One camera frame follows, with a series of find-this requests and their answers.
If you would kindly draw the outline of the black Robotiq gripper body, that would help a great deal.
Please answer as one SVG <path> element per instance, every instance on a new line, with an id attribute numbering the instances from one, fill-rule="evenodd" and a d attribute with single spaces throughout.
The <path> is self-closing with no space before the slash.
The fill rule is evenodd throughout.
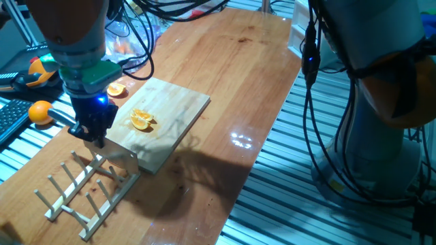
<path id="1" fill-rule="evenodd" d="M 71 103 L 76 113 L 76 123 L 80 123 L 90 135 L 94 135 L 94 131 L 107 132 L 119 109 L 106 93 L 87 98 L 72 97 Z"/>

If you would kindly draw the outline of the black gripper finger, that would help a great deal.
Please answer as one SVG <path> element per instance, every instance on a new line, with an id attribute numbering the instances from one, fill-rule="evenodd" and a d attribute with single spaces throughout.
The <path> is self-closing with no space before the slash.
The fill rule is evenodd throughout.
<path id="1" fill-rule="evenodd" d="M 77 137 L 79 139 L 82 139 L 82 140 L 88 141 L 88 142 L 92 141 L 92 135 L 87 133 L 85 131 L 84 127 L 79 122 L 74 124 L 67 131 L 69 134 L 73 135 L 74 137 Z"/>
<path id="2" fill-rule="evenodd" d="M 94 131 L 95 140 L 93 141 L 94 145 L 98 148 L 103 148 L 105 146 L 104 138 L 106 135 L 105 131 Z"/>

